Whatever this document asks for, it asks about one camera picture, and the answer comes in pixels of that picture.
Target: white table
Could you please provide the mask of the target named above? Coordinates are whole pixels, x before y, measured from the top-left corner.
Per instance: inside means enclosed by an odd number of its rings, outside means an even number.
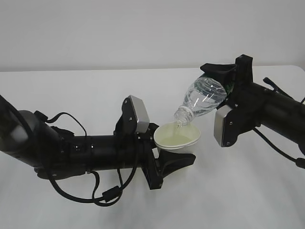
[[[0,73],[0,93],[19,110],[40,110],[49,117],[73,114],[90,135],[107,135],[121,115],[123,99],[143,99],[151,122],[173,120],[199,69],[60,71]],[[295,66],[254,68],[254,80],[270,77],[297,100],[305,94],[305,72]],[[3,229],[250,229],[305,228],[305,171],[271,149],[255,133],[239,136],[230,148],[213,137],[214,114],[197,118],[201,129],[193,166],[165,178],[150,191],[137,170],[122,199],[100,208],[59,196],[33,169],[0,154],[0,227]],[[68,117],[58,127],[82,135]],[[296,144],[261,128],[277,146],[302,156]],[[126,179],[130,169],[123,171]],[[115,171],[102,171],[98,193],[118,184]],[[89,198],[93,175],[59,182],[67,192]]]

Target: plastic water bottle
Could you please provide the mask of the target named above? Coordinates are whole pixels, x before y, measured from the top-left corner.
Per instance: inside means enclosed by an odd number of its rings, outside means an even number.
[[[208,77],[198,78],[185,94],[183,104],[174,114],[178,127],[187,125],[195,117],[215,109],[227,97],[224,87]]]

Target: white wall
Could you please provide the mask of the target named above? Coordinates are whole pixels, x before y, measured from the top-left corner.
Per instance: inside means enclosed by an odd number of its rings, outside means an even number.
[[[305,68],[304,0],[2,0],[0,71]]]

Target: white cup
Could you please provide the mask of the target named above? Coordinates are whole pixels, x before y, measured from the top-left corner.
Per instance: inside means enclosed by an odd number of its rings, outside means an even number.
[[[161,142],[168,137],[173,136],[173,133],[175,131],[176,122],[167,123],[165,125],[162,125],[156,129],[154,132],[153,138],[154,142],[156,143],[156,146],[158,149],[163,149],[172,153],[180,153],[180,154],[186,154],[186,153],[193,153],[193,150],[195,149],[194,145],[198,142],[201,132],[200,130],[194,126],[192,123],[182,126],[181,129],[179,129],[178,133],[179,135],[185,136],[190,139],[189,142],[180,144],[180,145],[174,145],[174,146],[167,146],[164,144],[161,144]]]

